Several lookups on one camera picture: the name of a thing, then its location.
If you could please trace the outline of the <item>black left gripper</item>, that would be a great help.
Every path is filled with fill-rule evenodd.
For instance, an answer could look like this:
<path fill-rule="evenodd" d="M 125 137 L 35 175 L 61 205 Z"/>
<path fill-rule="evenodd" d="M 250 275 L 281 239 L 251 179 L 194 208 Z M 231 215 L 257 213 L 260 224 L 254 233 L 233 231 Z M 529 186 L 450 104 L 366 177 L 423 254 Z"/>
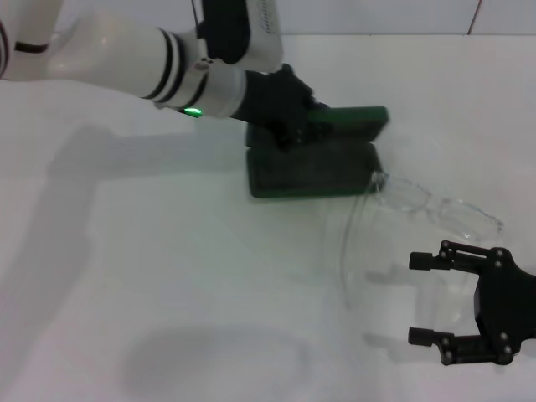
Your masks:
<path fill-rule="evenodd" d="M 280 150 L 321 142 L 332 135 L 332 122 L 308 121 L 308 115 L 326 113 L 330 107 L 312 95 L 289 64 L 269 74 L 248 70 L 245 83 L 236 119 L 266 129 Z"/>

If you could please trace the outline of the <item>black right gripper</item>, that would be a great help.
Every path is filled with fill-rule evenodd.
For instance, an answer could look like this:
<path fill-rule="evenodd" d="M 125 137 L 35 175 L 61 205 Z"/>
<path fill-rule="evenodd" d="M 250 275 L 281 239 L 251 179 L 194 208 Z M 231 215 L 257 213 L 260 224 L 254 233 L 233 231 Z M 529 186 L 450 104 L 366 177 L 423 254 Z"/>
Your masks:
<path fill-rule="evenodd" d="M 535 339 L 535 275 L 519 268 L 510 251 L 443 240 L 437 255 L 412 252 L 409 269 L 478 275 L 475 314 L 481 335 L 409 329 L 409 344 L 437 346 L 443 365 L 505 366 L 520 352 L 523 342 Z"/>

